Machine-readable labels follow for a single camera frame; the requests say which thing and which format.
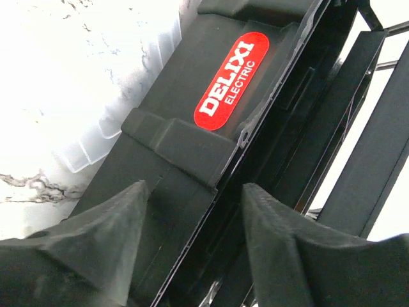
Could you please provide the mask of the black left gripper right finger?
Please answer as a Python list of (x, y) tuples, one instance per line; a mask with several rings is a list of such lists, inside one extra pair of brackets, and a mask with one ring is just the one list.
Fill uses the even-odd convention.
[(260, 186), (241, 206), (260, 306), (407, 306), (408, 236), (378, 242), (311, 221)]

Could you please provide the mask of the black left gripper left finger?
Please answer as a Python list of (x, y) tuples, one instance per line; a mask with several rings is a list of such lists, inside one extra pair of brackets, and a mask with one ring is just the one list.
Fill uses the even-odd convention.
[(24, 239), (1, 241), (1, 306), (126, 306), (148, 188), (107, 201)]

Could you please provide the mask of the black plastic toolbox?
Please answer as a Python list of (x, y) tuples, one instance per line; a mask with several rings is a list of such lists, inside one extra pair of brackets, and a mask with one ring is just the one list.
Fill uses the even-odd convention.
[(241, 206), (260, 186), (369, 240), (408, 156), (408, 90), (387, 86), (323, 209), (307, 216), (386, 39), (369, 1), (203, 1), (70, 217), (149, 190), (127, 306), (259, 306)]

